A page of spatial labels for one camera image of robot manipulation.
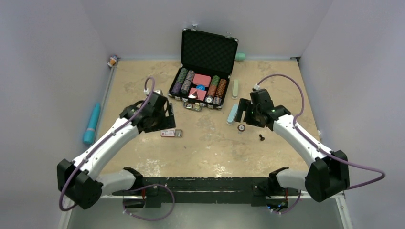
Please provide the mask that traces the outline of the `blue stapler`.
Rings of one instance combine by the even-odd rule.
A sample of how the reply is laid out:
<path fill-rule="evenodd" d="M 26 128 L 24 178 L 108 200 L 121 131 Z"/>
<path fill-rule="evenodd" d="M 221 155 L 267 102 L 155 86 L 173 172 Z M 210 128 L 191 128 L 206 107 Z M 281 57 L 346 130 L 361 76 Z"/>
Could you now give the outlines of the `blue stapler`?
<path fill-rule="evenodd" d="M 232 108 L 231 108 L 231 110 L 230 110 L 230 113 L 229 113 L 229 115 L 228 115 L 228 118 L 227 118 L 227 120 L 226 120 L 226 123 L 227 123 L 228 125 L 232 125 L 232 124 L 234 123 L 234 120 L 235 120 L 237 111 L 238 111 L 238 104 L 234 104 L 234 105 L 232 106 Z"/>

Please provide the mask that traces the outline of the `green stapler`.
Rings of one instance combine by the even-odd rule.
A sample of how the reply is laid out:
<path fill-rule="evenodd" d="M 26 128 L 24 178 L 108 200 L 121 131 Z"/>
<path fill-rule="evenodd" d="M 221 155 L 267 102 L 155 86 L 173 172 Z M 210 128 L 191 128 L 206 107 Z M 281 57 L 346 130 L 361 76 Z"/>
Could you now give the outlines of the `green stapler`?
<path fill-rule="evenodd" d="M 239 80 L 234 79 L 233 86 L 232 86 L 232 99 L 238 98 L 238 90 L 239 90 Z"/>

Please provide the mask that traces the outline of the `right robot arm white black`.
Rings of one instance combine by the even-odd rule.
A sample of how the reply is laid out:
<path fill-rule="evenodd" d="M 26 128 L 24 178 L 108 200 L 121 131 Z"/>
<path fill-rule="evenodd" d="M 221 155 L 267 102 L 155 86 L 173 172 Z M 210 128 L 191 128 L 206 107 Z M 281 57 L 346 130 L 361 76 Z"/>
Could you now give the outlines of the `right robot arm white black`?
<path fill-rule="evenodd" d="M 307 192 L 322 202 L 350 186 L 348 158 L 311 136 L 284 106 L 274 106 L 266 89 L 253 90 L 250 99 L 241 98 L 235 122 L 269 128 L 282 137 L 301 156 L 307 171 L 282 167 L 269 174 L 268 190 L 280 194 L 286 188 Z"/>

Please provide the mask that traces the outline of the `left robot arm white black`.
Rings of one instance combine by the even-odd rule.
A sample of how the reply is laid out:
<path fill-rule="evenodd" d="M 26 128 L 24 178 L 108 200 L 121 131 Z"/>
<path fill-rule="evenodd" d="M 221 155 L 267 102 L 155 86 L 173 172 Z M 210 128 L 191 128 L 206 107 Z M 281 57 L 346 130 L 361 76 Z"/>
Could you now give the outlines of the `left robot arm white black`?
<path fill-rule="evenodd" d="M 142 175 L 136 170 L 125 167 L 119 172 L 104 175 L 100 174 L 101 171 L 122 147 L 139 134 L 175 126 L 172 103 L 157 92 L 124 108 L 111 128 L 90 148 L 73 160 L 63 159 L 57 165 L 60 210 L 72 209 L 64 207 L 64 197 L 72 200 L 74 207 L 88 209 L 104 195 L 122 190 L 130 195 L 140 193 Z"/>

